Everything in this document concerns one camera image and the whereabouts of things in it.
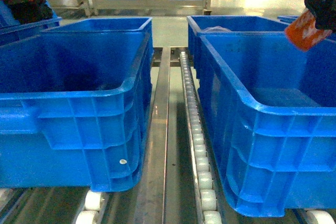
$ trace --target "metal rail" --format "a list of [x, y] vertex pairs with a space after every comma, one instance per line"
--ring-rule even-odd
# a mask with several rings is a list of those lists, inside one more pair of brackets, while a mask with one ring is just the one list
[[136, 200], [136, 224], [160, 224], [165, 219], [170, 53], [169, 47], [163, 48], [143, 173]]

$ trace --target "reflective metal surface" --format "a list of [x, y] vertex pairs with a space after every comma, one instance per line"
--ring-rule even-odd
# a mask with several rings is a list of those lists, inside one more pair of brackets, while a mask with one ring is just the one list
[[80, 7], [85, 0], [47, 0], [52, 8]]
[[166, 159], [170, 85], [170, 48], [162, 51], [152, 121], [139, 182], [134, 223], [159, 224], [165, 219]]
[[203, 0], [96, 0], [96, 9], [198, 9]]

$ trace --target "metal shelf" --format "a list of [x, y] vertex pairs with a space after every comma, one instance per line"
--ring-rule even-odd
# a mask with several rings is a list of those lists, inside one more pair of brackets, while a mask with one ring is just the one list
[[195, 9], [210, 7], [210, 0], [92, 0], [94, 10], [102, 9]]

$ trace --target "metal guide rail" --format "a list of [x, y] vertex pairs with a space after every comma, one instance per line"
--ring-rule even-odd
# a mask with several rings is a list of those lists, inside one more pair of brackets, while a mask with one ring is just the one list
[[160, 65], [151, 101], [149, 136], [141, 181], [120, 193], [94, 193], [86, 187], [53, 187], [0, 190], [0, 224], [157, 224], [171, 223], [167, 216], [167, 176], [170, 72], [179, 58], [186, 120], [183, 128], [189, 151], [188, 165], [197, 224], [332, 224], [334, 210], [287, 210], [283, 218], [245, 217], [227, 204], [207, 135], [186, 48], [156, 48], [153, 66]]

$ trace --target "white roller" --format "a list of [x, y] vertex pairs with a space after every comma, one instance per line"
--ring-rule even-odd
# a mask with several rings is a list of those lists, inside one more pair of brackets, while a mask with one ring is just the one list
[[203, 211], [216, 211], [217, 201], [215, 190], [201, 190], [201, 202]]
[[204, 144], [199, 144], [194, 146], [195, 156], [196, 157], [205, 157], [206, 156], [206, 147]]
[[197, 172], [208, 172], [209, 171], [209, 160], [207, 157], [197, 157], [196, 158], [196, 169]]
[[335, 221], [329, 213], [321, 210], [307, 211], [307, 215], [312, 224], [335, 224]]
[[11, 192], [11, 189], [1, 188], [0, 189], [0, 201], [4, 201], [10, 192]]
[[193, 135], [193, 143], [195, 145], [204, 144], [203, 134]]
[[92, 211], [100, 211], [103, 202], [103, 194], [88, 191], [85, 197], [85, 209]]
[[212, 189], [212, 176], [211, 172], [199, 172], [198, 183], [200, 189]]
[[204, 211], [204, 224], [222, 224], [221, 215], [217, 211]]
[[96, 224], [98, 217], [97, 211], [82, 211], [77, 217], [76, 224]]

